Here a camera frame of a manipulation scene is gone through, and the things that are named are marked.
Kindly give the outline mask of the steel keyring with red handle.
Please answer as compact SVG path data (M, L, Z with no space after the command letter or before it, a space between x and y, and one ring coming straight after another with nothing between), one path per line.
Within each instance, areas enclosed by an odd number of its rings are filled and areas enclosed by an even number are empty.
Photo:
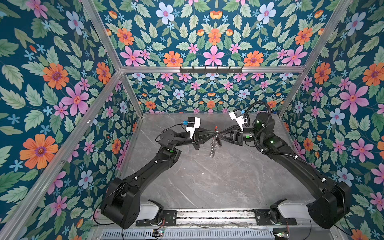
M215 156L217 147L219 147L219 148L222 147L222 143L221 143L221 140L220 140L219 135L218 135L218 133L219 133L218 127L215 127L215 132L217 134L212 139L211 150L210 150L210 157L211 158L213 158Z

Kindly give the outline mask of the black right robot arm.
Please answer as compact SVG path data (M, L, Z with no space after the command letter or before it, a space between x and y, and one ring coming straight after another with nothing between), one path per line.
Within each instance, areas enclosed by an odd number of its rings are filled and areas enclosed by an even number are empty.
M265 112L257 114L251 122L249 110L229 112L236 125L221 131L218 137L233 145L253 143L264 156L288 170L312 195L313 202L282 199L270 206L269 217L273 224L285 219L307 219L323 229L330 229L345 220L351 208L351 188L346 183L336 183L326 177L297 154L283 139L274 133L272 109L265 102L255 102L251 107L263 105Z

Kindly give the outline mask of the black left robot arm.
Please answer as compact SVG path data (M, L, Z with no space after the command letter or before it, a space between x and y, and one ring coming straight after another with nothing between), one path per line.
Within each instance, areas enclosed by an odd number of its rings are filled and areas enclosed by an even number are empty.
M196 150L218 134L217 131L196 129L177 133L172 129L164 130L159 136L160 148L154 158L134 174L124 178L115 178L109 185L105 198L100 205L103 216L122 229L128 229L137 221L146 221L153 226L162 223L164 207L154 200L141 201L142 192L163 172L170 169L182 153L177 146L193 145Z

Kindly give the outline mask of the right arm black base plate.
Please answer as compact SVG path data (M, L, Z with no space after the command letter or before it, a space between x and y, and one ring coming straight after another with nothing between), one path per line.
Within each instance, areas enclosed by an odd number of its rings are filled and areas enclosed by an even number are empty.
M277 210L258 210L252 209L255 214L257 225L259 226L296 226L297 221L294 218L286 219Z

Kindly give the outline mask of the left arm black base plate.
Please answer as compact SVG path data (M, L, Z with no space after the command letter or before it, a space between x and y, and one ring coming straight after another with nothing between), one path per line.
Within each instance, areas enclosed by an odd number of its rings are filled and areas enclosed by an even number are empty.
M176 220L176 210L162 210L159 211L153 219L137 220L135 225L136 227L174 227L176 225Z

